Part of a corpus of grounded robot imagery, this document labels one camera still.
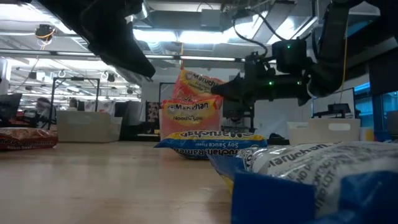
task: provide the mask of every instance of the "plastic wrapper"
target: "plastic wrapper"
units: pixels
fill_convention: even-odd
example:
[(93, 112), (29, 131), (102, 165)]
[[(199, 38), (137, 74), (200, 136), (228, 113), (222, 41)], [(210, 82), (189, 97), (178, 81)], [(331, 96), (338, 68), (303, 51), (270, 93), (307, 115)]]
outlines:
[(160, 138), (181, 131), (221, 130), (220, 104), (222, 99), (164, 100), (160, 109)]
[[(394, 198), (395, 204), (388, 207), (397, 206), (396, 144), (302, 144), (251, 150), (242, 152), (240, 156), (245, 169), (250, 172), (313, 186), (315, 218), (373, 223), (373, 218), (380, 217), (381, 213), (386, 219), (391, 215), (387, 210), (378, 209), (379, 206), (384, 209), (386, 203), (390, 203), (383, 200)], [(365, 213), (372, 215), (366, 218)]]
[(40, 128), (0, 128), (0, 150), (44, 149), (57, 145), (53, 132)]
[(211, 88), (224, 82), (188, 70), (181, 70), (174, 85), (173, 98), (183, 100), (202, 100), (212, 96)]
[(169, 147), (188, 159), (207, 159), (207, 155), (234, 156), (240, 149), (266, 146), (264, 137), (253, 133), (185, 131), (170, 134), (155, 147)]

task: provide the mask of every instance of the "white box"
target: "white box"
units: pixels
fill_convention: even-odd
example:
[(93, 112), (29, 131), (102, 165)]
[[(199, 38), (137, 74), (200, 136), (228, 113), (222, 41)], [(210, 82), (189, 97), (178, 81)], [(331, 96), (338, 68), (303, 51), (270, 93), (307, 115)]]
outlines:
[(58, 111), (58, 140), (60, 142), (118, 141), (122, 119), (112, 118), (108, 113)]
[(290, 144), (359, 141), (361, 120), (320, 118), (288, 122)]

